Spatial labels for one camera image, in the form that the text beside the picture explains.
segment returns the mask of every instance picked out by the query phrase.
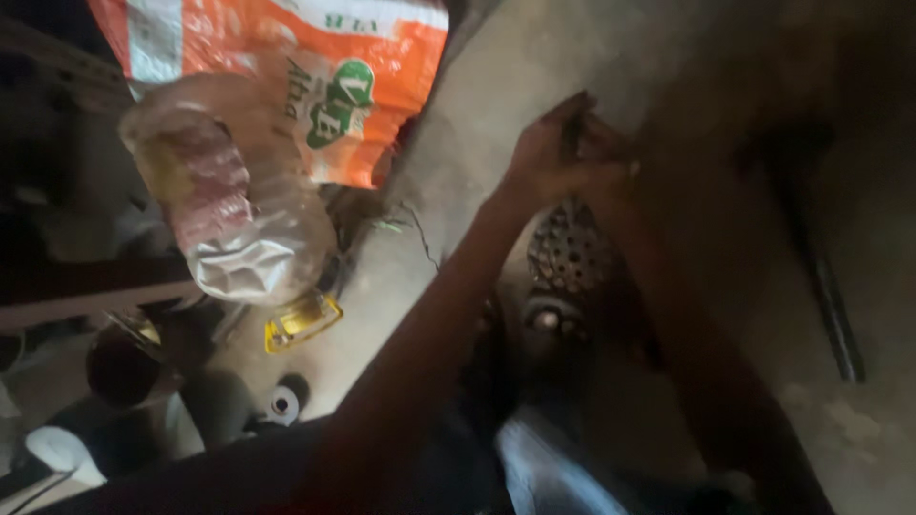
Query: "concrete floor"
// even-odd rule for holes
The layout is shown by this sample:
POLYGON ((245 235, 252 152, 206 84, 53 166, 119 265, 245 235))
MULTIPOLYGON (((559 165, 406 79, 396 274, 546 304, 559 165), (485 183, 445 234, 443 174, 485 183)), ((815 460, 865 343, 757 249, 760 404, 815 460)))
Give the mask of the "concrete floor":
MULTIPOLYGON (((634 136, 638 195, 716 320, 778 395, 841 514, 916 505, 916 132, 913 8, 845 1, 505 0, 438 84, 387 186, 416 211, 438 258, 454 248, 505 169, 519 130, 564 96, 634 136), (813 298, 762 177, 730 155, 745 133, 816 106, 839 138, 812 179, 815 212, 869 374, 840 382, 813 298)), ((522 247, 507 277, 527 274, 522 247)), ((214 367, 256 397, 282 373, 312 386, 305 416, 333 411, 433 277, 415 230, 374 229, 341 298, 344 320, 282 356, 253 312, 214 367)), ((660 375, 609 345, 586 442, 606 464, 696 478, 660 375)))

